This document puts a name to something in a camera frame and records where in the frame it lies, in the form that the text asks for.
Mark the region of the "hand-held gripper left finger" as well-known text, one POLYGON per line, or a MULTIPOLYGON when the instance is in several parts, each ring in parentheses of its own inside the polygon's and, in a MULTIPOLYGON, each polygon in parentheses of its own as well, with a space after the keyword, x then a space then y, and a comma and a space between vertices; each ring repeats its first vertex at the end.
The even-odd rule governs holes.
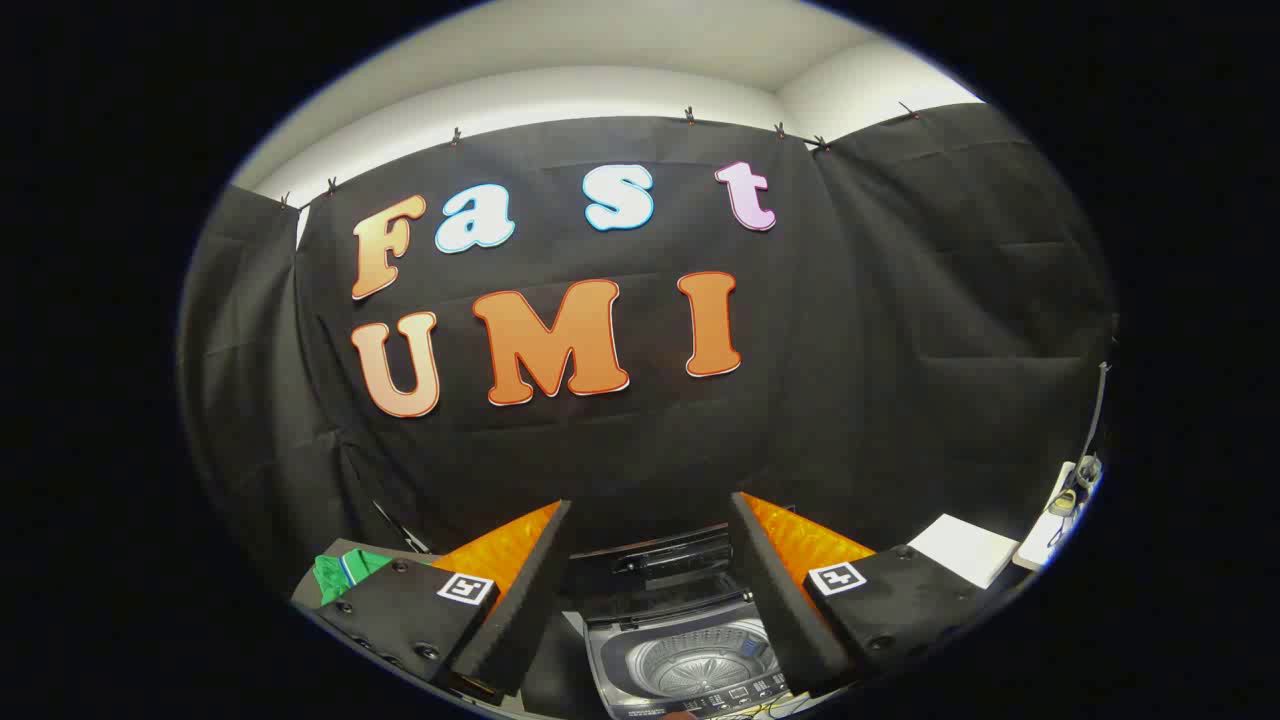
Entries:
POLYGON ((392 671, 481 701, 513 696, 568 562, 573 505, 559 500, 425 562, 390 556, 310 619, 392 671))

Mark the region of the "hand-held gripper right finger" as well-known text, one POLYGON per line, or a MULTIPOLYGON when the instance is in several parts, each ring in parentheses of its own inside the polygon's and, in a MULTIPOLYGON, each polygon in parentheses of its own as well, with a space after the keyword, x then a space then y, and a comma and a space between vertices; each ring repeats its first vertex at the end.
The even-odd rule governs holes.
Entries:
POLYGON ((960 635, 983 591, 910 544, 872 551, 745 492, 728 496, 745 580, 794 694, 826 694, 918 664, 960 635))

